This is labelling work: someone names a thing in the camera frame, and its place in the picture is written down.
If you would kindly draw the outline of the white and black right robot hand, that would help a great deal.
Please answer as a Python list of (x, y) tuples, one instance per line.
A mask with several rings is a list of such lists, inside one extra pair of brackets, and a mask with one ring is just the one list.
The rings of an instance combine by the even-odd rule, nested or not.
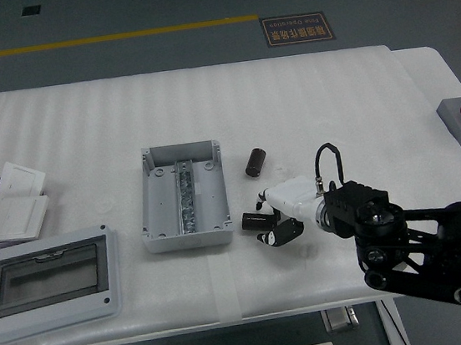
[(257, 199), (256, 209), (264, 204), (273, 209), (274, 224), (257, 235), (257, 240), (272, 247), (283, 246), (301, 236), (305, 224), (316, 223), (322, 196), (317, 195), (315, 181), (300, 175), (266, 188)]

